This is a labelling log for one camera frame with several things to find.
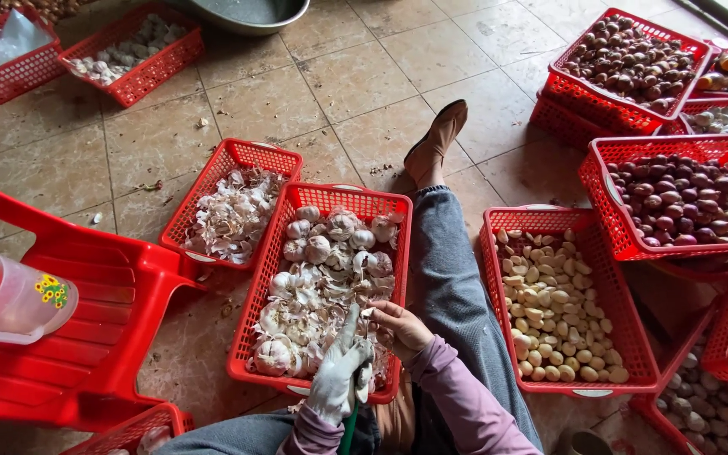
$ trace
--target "person's right hand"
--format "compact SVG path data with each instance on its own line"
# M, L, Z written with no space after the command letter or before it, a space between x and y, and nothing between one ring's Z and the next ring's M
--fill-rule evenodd
M370 302L367 306L375 308L369 316L369 321L380 326L376 332L379 343L392 349L402 362L423 351L423 348L434 339L434 334L426 325L405 308L386 300Z

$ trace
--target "hand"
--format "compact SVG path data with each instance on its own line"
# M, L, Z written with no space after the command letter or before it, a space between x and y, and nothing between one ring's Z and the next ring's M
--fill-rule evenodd
M351 304L345 325L325 353L310 384L306 401L320 419L334 427L353 413L353 400L367 402L375 348L370 341L354 337L358 321L359 305Z
M370 302L367 306L375 308L369 321L380 326L375 334L379 343L392 349L403 362L423 351L434 339L434 334L408 309L385 300Z

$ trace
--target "plastic pitcher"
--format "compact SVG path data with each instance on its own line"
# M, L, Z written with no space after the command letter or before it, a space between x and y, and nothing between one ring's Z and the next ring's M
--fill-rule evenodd
M34 343L63 326L77 305L71 282L0 256L0 342Z

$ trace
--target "person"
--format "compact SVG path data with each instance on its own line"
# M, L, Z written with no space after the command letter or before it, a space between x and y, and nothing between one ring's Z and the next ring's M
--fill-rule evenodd
M399 393L395 406L378 407L377 416L372 407L359 407L351 454L386 452L384 433L399 432L404 443L390 450L541 455L462 208L442 178L446 151L467 119L463 99L449 104L404 160L418 185L409 253L418 315L379 301L369 304L369 320L379 326L379 341L388 343L385 330L391 335L411 390L402 388L407 393ZM155 455L335 453L344 433L341 420L366 385L357 372L371 361L371 348L353 340L358 316L358 305L351 305L298 414L283 409L214 423L172 439Z

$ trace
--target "person's left hand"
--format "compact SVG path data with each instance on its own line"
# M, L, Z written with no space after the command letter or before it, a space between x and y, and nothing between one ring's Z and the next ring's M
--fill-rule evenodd
M353 400L367 402L375 348L369 340L354 338L358 320L359 305L351 304L345 325L325 353L306 401L319 418L334 427L353 413Z

